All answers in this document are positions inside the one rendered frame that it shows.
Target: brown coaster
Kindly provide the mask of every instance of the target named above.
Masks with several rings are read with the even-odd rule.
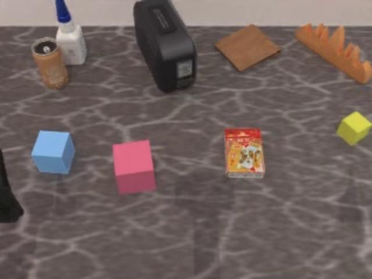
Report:
[[[239,71],[244,71],[281,50],[252,24],[223,38],[215,43],[215,47]]]

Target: orange spiked object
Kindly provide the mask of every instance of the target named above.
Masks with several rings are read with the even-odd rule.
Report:
[[[297,30],[296,38],[357,82],[365,84],[371,79],[371,64],[369,61],[360,61],[359,47],[349,44],[345,49],[343,26],[338,27],[329,37],[328,27],[324,27],[323,24],[316,29],[313,29],[311,24],[307,24]]]

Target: brown cup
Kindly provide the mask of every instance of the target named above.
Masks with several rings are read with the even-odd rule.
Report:
[[[61,89],[69,83],[69,74],[55,39],[38,39],[31,50],[42,80],[48,88]]]

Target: black case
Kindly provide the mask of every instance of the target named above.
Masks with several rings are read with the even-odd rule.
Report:
[[[23,213],[21,205],[10,188],[3,154],[0,150],[0,223],[15,223]]]
[[[187,88],[196,79],[196,46],[173,4],[144,0],[134,4],[138,46],[163,92]]]

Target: tabletop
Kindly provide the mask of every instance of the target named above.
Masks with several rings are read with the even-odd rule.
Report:
[[[0,147],[25,215],[0,224],[0,278],[364,279],[372,274],[372,140],[336,134],[372,86],[311,53],[294,27],[265,27],[278,55],[237,72],[214,43],[239,27],[193,27],[196,84],[160,92],[133,28],[84,28],[88,58],[63,90],[31,55],[56,28],[0,28]],[[346,28],[368,57],[372,27]],[[226,127],[259,128],[266,174],[224,174]],[[68,131],[68,176],[39,173],[40,130]],[[120,196],[112,145],[150,140],[157,190]]]

